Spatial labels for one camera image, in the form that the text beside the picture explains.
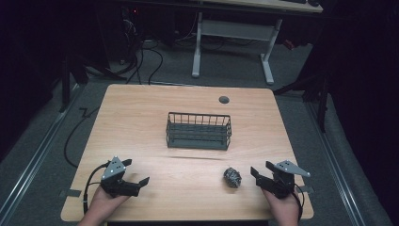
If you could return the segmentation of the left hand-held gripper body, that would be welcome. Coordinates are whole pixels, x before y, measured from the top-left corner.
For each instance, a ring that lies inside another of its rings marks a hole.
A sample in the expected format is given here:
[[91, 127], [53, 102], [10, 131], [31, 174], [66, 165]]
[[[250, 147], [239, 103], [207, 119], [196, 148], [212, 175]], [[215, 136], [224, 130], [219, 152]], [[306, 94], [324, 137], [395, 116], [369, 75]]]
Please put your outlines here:
[[139, 184], [124, 181], [123, 175], [125, 172], [125, 164], [117, 156], [114, 156], [104, 170], [101, 179], [101, 188], [112, 197], [137, 197], [140, 186]]

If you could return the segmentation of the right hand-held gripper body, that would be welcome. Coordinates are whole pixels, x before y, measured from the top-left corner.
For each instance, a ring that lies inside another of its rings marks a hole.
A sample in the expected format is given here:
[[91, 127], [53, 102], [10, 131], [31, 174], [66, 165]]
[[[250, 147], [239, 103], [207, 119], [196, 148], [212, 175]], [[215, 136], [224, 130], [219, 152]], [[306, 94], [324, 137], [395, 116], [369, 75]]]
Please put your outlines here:
[[273, 177], [268, 178], [260, 174], [256, 185], [271, 192], [278, 199], [283, 199], [292, 194], [295, 189], [295, 176], [310, 177], [311, 174], [289, 160], [276, 163]]

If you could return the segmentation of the steel wool scrubber ball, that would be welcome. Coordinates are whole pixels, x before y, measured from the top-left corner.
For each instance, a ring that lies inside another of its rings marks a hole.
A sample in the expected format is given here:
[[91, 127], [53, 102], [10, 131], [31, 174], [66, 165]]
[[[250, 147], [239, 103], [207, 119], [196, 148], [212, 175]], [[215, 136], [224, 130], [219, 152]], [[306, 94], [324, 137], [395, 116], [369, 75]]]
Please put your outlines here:
[[223, 178], [228, 187], [238, 188], [241, 185], [242, 177], [240, 172], [234, 168], [227, 168], [223, 173]]

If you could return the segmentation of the dark wire basket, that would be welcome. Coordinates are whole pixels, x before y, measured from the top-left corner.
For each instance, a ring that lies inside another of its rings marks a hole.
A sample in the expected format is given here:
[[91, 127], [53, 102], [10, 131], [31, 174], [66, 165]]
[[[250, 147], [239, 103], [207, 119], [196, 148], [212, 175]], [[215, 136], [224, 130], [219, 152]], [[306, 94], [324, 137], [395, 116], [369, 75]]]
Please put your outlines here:
[[169, 112], [166, 133], [169, 148], [227, 151], [231, 143], [231, 116]]

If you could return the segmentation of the person's left hand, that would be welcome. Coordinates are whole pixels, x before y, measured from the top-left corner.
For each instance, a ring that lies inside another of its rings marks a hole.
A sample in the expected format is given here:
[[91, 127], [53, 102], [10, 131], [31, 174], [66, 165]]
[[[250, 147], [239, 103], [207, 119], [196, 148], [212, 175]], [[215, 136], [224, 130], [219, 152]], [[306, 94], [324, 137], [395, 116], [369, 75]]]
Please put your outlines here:
[[118, 196], [113, 198], [99, 186], [93, 195], [87, 214], [106, 219], [129, 199], [129, 196]]

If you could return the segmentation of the person's right hand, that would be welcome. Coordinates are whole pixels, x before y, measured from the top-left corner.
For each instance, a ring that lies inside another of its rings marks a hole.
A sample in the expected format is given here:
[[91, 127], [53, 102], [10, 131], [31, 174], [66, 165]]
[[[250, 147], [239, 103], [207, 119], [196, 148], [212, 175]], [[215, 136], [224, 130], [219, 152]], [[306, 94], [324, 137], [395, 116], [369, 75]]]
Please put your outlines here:
[[278, 199], [267, 190], [263, 190], [263, 194], [278, 226], [298, 226], [299, 206], [293, 195]]

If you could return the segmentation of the black metal stand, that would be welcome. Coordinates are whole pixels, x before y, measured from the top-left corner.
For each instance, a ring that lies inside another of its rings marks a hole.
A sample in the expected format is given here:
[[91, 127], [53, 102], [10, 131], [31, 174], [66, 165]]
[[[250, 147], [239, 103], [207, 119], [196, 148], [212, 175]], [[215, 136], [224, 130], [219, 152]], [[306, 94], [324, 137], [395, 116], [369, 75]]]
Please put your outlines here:
[[290, 90], [303, 90], [302, 100], [305, 103], [314, 101], [318, 103], [316, 122], [319, 129], [325, 133], [325, 117], [327, 112], [329, 80], [329, 73], [317, 73], [305, 78], [298, 78], [295, 82], [280, 89], [274, 90], [273, 93], [275, 95], [281, 95]]
[[83, 56], [66, 55], [62, 61], [62, 106], [61, 112], [65, 112], [72, 101], [71, 76], [78, 85], [86, 85], [88, 83], [88, 73], [86, 66], [102, 73], [103, 75], [116, 80], [123, 80], [123, 77], [111, 72], [109, 69], [102, 67], [100, 64], [92, 62]]

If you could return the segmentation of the white-framed desk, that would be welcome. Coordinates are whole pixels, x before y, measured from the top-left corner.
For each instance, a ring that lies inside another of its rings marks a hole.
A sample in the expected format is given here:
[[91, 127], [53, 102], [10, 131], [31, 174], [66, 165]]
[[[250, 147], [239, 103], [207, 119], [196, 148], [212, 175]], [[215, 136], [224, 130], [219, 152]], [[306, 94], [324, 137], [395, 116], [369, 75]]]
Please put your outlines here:
[[[304, 13], [305, 15], [321, 14], [323, 8], [313, 7], [308, 4], [296, 4], [280, 0], [194, 0], [197, 1], [196, 7], [221, 7], [227, 11], [228, 7], [238, 9], [266, 9], [277, 13]], [[201, 38], [203, 36], [213, 36], [221, 38], [233, 38], [240, 40], [259, 40], [266, 41], [265, 51], [260, 54], [260, 61], [263, 66], [263, 74], [268, 85], [274, 84], [269, 58], [278, 37], [282, 24], [282, 17], [278, 16], [272, 24], [228, 22], [223, 19], [204, 19], [203, 10], [197, 14], [197, 34], [196, 49], [193, 58], [192, 76], [200, 76], [201, 62]]]

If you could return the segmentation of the metal floor rail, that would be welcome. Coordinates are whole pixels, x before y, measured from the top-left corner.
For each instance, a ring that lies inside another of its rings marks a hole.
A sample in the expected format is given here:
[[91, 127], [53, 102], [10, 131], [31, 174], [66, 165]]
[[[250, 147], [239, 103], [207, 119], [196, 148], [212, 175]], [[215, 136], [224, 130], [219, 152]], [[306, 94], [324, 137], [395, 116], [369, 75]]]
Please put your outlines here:
[[343, 174], [343, 170], [339, 165], [339, 162], [333, 152], [332, 146], [330, 145], [327, 134], [322, 131], [321, 126], [318, 124], [316, 108], [313, 104], [305, 103], [308, 114], [311, 117], [312, 124], [315, 127], [318, 137], [320, 138], [323, 146], [323, 154], [327, 161], [327, 166], [333, 177], [335, 186], [338, 189], [341, 200], [347, 215], [350, 218], [352, 226], [366, 226], [362, 213], [359, 210], [359, 206], [355, 200], [352, 189], [346, 181]]
[[28, 124], [10, 153], [0, 163], [0, 226], [8, 224], [24, 193], [49, 153], [56, 134], [84, 85], [69, 89], [67, 104], [51, 100]]

